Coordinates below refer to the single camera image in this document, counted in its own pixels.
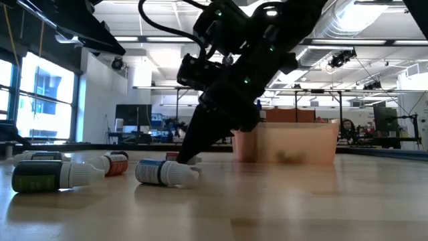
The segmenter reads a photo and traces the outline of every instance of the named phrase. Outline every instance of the monitor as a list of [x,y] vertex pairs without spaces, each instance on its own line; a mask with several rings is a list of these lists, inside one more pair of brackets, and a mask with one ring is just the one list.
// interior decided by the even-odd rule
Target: monitor
[[152,120],[152,105],[117,104],[116,118],[122,118],[124,126],[150,126],[150,121]]
[[399,131],[397,110],[388,107],[373,107],[376,131]]

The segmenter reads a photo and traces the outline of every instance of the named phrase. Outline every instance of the person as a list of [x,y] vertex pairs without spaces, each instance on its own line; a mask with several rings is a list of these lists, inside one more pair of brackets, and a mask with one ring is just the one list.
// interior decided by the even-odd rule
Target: person
[[355,125],[354,123],[349,119],[344,119],[342,122],[342,129],[349,132],[349,131],[355,131]]
[[343,131],[342,137],[348,140],[349,144],[353,144],[357,141],[357,133],[356,133],[355,125],[351,120],[344,119],[342,121],[341,131]]

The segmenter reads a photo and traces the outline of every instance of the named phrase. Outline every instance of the blue label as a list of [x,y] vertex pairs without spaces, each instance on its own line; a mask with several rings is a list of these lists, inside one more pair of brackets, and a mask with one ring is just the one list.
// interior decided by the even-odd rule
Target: blue label
[[138,162],[138,164],[160,166],[164,162],[165,161],[155,161],[155,160],[144,159]]

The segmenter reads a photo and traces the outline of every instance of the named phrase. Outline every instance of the wooden table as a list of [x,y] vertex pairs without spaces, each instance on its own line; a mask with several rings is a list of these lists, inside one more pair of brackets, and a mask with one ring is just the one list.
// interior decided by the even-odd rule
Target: wooden table
[[[103,154],[74,153],[76,161]],[[428,240],[428,164],[337,155],[334,165],[233,163],[203,153],[193,187],[125,175],[92,187],[15,194],[0,161],[0,240]]]

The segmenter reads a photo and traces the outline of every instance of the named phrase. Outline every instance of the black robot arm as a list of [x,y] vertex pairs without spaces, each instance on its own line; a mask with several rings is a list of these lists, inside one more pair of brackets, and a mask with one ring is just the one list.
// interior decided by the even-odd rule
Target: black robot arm
[[248,132],[255,128],[259,111],[254,101],[278,70],[288,74],[298,67],[295,54],[289,51],[312,32],[326,2],[269,2],[260,5],[251,17],[230,0],[216,0],[204,9],[193,27],[194,35],[203,47],[211,45],[224,56],[240,57],[228,66],[200,56],[184,57],[177,82],[203,94],[178,162],[187,163],[219,139],[230,136],[231,130]]

